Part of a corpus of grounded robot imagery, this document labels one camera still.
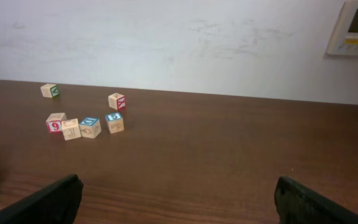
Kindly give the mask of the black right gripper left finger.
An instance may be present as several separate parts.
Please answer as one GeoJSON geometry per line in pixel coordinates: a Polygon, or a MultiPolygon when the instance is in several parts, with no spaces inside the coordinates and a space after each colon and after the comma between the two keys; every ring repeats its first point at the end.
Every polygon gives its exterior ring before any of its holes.
{"type": "Polygon", "coordinates": [[[0,210],[0,224],[72,224],[82,192],[82,181],[70,174],[0,210]]]}

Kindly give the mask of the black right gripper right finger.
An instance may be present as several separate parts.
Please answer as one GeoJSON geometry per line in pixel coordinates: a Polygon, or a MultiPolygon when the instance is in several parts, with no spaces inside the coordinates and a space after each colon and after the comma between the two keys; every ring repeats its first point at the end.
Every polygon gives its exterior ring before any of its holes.
{"type": "Polygon", "coordinates": [[[358,214],[281,176],[274,192],[280,224],[358,224],[358,214]]]}

